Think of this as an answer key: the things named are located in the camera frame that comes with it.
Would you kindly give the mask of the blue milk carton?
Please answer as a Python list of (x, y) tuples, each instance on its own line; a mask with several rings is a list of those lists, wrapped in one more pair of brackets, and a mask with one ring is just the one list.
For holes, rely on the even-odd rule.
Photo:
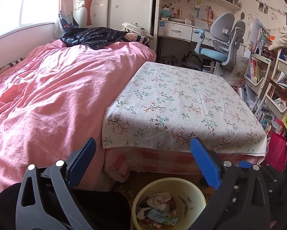
[(149, 209), (145, 213), (145, 216), (154, 222), (169, 226), (175, 226), (179, 220), (179, 218), (172, 213), (160, 211), (154, 208)]

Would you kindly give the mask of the white tissue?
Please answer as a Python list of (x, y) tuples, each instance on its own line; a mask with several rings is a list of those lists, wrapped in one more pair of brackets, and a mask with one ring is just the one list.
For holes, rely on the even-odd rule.
[(146, 203), (151, 208), (164, 211), (166, 209), (166, 203), (171, 200), (171, 195), (168, 192), (154, 193), (149, 196)]

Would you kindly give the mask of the yellow round trash bin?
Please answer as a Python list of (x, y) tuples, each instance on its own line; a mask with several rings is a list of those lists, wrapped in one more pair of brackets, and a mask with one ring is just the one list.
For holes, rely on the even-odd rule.
[[(175, 226), (159, 224), (145, 216), (151, 209), (146, 203), (147, 199), (150, 195), (161, 192), (171, 195), (164, 211), (179, 218)], [(190, 229), (205, 207), (205, 197), (196, 185), (181, 178), (164, 178), (146, 185), (137, 194), (132, 205), (132, 221), (134, 229)]]

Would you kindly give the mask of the pink shopping bag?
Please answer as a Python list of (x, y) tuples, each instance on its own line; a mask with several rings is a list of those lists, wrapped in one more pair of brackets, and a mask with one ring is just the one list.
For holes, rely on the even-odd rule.
[(272, 132), (267, 155), (263, 163), (270, 165), (279, 172), (283, 172), (287, 166), (286, 127), (284, 123), (277, 118), (274, 122), (280, 125), (280, 131), (279, 133), (276, 133), (275, 131)]

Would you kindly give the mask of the pink checked bed sheet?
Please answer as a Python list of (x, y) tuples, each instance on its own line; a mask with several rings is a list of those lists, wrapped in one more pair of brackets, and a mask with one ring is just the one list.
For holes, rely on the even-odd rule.
[[(266, 148), (249, 147), (246, 152), (235, 149), (226, 152), (213, 148), (220, 159), (237, 165), (245, 160), (260, 164), (267, 152)], [(105, 149), (104, 171), (117, 182), (125, 182), (131, 171), (166, 174), (198, 174), (200, 169), (191, 152), (149, 149), (144, 147), (111, 147)]]

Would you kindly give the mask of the pink duvet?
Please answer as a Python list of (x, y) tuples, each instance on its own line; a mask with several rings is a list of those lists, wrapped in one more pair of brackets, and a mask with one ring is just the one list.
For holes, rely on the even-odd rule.
[(93, 50), (62, 41), (39, 46), (0, 75), (0, 193), (19, 183), (30, 164), (65, 160), (89, 138), (97, 152), (80, 188), (92, 190), (105, 152), (101, 128), (107, 107), (138, 69), (156, 55), (139, 42)]

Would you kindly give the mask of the white bookshelf with books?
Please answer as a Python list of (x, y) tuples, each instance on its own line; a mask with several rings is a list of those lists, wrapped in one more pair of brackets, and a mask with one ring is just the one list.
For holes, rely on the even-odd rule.
[(245, 92), (250, 110), (267, 138), (287, 131), (287, 33), (272, 37), (256, 19), (244, 52)]

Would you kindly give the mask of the white tote bag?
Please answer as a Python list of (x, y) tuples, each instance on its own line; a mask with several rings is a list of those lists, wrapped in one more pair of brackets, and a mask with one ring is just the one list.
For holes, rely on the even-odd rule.
[(244, 75), (248, 67), (249, 58), (236, 57), (236, 63), (233, 70), (227, 80), (231, 86), (240, 87), (244, 83)]

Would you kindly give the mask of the floral white cloth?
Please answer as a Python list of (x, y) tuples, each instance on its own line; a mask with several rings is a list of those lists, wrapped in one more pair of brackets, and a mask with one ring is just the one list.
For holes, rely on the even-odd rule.
[(194, 138), (215, 152), (265, 157), (267, 136), (220, 76), (146, 62), (107, 108), (102, 145), (190, 151)]

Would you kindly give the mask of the grey blue desk chair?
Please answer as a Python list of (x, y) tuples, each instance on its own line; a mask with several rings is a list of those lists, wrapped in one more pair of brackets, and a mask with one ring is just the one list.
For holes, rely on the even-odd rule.
[(232, 69), (236, 64), (237, 52), (240, 44), (244, 43), (245, 23), (243, 20), (235, 21), (232, 13), (226, 12), (218, 17), (209, 30), (213, 48), (203, 47), (206, 33), (202, 29), (194, 28), (192, 32), (198, 36), (194, 52), (212, 60), (211, 73), (215, 74), (217, 67)]

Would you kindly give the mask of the black down jacket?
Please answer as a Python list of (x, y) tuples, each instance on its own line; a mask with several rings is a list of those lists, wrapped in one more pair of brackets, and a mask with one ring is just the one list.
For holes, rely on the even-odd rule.
[(98, 50), (121, 40), (127, 32), (106, 27), (73, 28), (63, 33), (60, 40), (67, 46), (86, 45)]

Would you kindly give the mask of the white desk with drawers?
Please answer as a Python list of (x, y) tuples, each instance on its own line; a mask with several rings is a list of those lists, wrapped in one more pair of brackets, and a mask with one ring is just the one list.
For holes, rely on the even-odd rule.
[[(178, 39), (178, 40), (184, 40), (186, 42), (194, 42), (197, 43), (199, 38), (199, 35), (197, 33), (193, 33), (193, 30), (197, 29), (195, 26), (183, 24), (183, 23), (177, 23), (172, 21), (163, 21), (159, 20), (158, 25), (158, 36), (161, 37), (167, 37), (171, 39)], [(212, 34), (207, 31), (205, 31), (205, 39), (202, 43), (204, 47), (214, 47), (213, 46), (213, 40), (216, 40)], [(240, 44), (240, 48), (237, 51), (237, 56), (244, 56), (245, 46)]]

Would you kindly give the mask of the striped pillow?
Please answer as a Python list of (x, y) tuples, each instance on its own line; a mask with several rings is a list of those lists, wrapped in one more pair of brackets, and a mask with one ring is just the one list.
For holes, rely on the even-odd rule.
[(147, 47), (150, 47), (150, 39), (136, 33), (126, 33), (121, 40), (124, 42), (139, 42)]

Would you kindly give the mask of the white bag on pillow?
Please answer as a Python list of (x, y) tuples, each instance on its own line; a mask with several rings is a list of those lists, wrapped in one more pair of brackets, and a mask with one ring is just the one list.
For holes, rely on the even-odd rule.
[(137, 23), (133, 24), (130, 22), (122, 23), (123, 31), (128, 33), (135, 33), (144, 37), (153, 38), (153, 36), (147, 32), (144, 28), (140, 28)]

